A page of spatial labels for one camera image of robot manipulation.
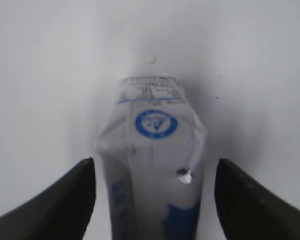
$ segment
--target milk carton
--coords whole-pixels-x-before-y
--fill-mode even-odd
[[[173,77],[130,77],[97,143],[114,240],[192,240],[207,131]]]

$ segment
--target blue circular logo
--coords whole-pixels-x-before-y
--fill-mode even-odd
[[[151,109],[136,117],[135,127],[147,138],[164,139],[177,130],[178,120],[168,113]]]

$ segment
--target white wall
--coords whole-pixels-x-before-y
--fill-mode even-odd
[[[300,208],[300,0],[0,0],[0,215],[92,154],[138,73],[183,78],[209,129],[199,239],[225,239],[219,158]],[[87,240],[110,239],[97,168]]]

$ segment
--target blue printing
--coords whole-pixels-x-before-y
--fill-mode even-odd
[[[144,128],[143,122],[150,120],[151,115],[161,115],[153,117],[153,120],[150,123],[150,126],[152,127],[153,131],[149,131]],[[165,120],[170,120],[170,126],[165,131],[159,131],[160,127],[164,124]],[[135,119],[135,127],[139,133],[144,135],[145,137],[149,139],[164,139],[166,137],[169,137],[172,135],[178,128],[178,120],[176,117],[165,113],[160,110],[155,109],[149,109],[144,112],[142,112],[137,118]]]

